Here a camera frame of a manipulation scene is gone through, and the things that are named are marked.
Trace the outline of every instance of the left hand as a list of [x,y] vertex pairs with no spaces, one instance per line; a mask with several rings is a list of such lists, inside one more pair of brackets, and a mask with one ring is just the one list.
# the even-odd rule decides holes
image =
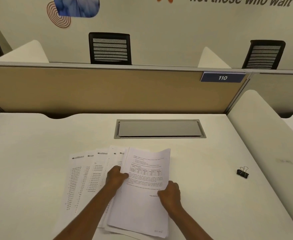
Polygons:
[[120,166],[114,166],[110,169],[106,179],[106,185],[111,185],[119,189],[123,182],[129,177],[127,173],[120,173]]

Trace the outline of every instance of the blue feather image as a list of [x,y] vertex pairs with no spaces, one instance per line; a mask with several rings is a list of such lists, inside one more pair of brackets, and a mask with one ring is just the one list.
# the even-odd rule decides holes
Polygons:
[[100,0],[54,0],[60,16],[92,18],[100,9]]

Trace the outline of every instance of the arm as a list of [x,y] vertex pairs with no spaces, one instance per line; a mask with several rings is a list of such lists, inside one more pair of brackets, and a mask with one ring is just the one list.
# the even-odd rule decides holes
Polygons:
[[120,166],[114,166],[108,172],[103,188],[54,240],[92,240],[110,200],[129,176],[127,173],[120,173],[120,169]]
[[179,227],[186,240],[213,240],[183,209],[177,183],[169,181],[165,190],[158,191],[158,196],[168,215]]

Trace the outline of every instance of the binder clip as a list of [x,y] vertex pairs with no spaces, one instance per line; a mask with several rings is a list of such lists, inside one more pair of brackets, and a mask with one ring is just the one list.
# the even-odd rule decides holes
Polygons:
[[247,170],[248,170],[247,166],[240,167],[240,169],[237,170],[236,174],[240,175],[241,177],[248,178],[248,173],[246,172]]

